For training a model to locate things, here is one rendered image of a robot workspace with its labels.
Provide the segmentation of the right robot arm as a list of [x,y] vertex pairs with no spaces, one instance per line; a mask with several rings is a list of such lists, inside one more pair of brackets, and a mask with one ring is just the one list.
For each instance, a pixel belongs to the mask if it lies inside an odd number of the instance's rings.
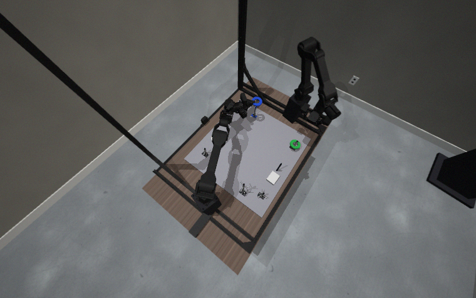
[[[236,111],[238,112],[236,113],[238,113],[244,119],[245,117],[247,117],[247,112],[241,108],[244,107],[238,107],[238,109],[236,109]],[[198,200],[205,206],[208,206],[209,202],[214,199],[215,189],[217,186],[217,184],[215,183],[215,169],[219,159],[220,150],[225,145],[225,142],[228,140],[229,137],[230,129],[228,124],[232,122],[233,116],[231,115],[233,114],[234,101],[232,99],[226,99],[224,103],[224,109],[220,112],[219,123],[214,126],[214,130],[212,132],[213,149],[210,156],[207,171],[201,176],[195,187],[195,196],[197,196],[196,200]],[[226,127],[227,131],[217,130],[219,126]]]

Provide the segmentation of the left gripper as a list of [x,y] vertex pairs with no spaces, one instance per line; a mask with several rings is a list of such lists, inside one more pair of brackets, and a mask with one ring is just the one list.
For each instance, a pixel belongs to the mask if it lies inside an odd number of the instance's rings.
[[[308,112],[310,113],[311,110],[312,110],[312,109],[310,109],[309,107],[310,107],[309,104],[304,103],[304,104],[302,105],[302,107],[299,109],[299,111],[304,114],[304,119],[306,118]],[[315,106],[313,109],[315,109],[317,112],[319,112],[319,111],[321,112],[321,116],[320,116],[320,117],[321,117],[322,119],[321,119],[321,121],[319,122],[319,124],[317,124],[316,126],[318,126],[318,125],[320,125],[320,124],[323,124],[323,125],[328,126],[328,125],[331,123],[332,120],[330,120],[327,115],[323,115],[324,110],[320,110],[317,106]]]

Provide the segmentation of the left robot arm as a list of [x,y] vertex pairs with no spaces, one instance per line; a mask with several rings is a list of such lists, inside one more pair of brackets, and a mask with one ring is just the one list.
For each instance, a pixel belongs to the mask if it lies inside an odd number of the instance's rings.
[[[317,52],[315,52],[316,49],[318,50]],[[300,103],[307,100],[307,94],[313,92],[314,85],[311,83],[311,62],[313,62],[319,82],[319,101],[316,106],[320,110],[324,110],[330,120],[334,120],[341,114],[334,105],[338,102],[338,94],[335,85],[330,81],[324,58],[325,53],[321,49],[321,43],[316,38],[310,37],[298,44],[297,51],[298,55],[301,57],[301,83],[298,88],[294,90],[294,98],[298,103]],[[334,99],[331,100],[331,98]],[[312,124],[318,124],[321,121],[320,116],[321,112],[317,112],[313,109],[311,110],[307,121]]]

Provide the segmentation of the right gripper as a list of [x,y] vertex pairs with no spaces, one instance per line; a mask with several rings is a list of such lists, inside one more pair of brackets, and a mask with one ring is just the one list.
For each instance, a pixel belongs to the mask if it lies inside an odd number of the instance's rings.
[[256,101],[254,101],[254,100],[248,100],[248,99],[246,98],[245,93],[241,93],[240,99],[241,99],[241,100],[239,100],[239,102],[237,102],[237,103],[234,102],[234,112],[235,112],[235,113],[238,112],[238,111],[236,111],[236,109],[238,109],[238,107],[243,106],[243,107],[244,107],[244,110],[247,111],[247,109],[248,109],[249,107],[251,107],[251,106],[253,105],[253,103],[256,102]]

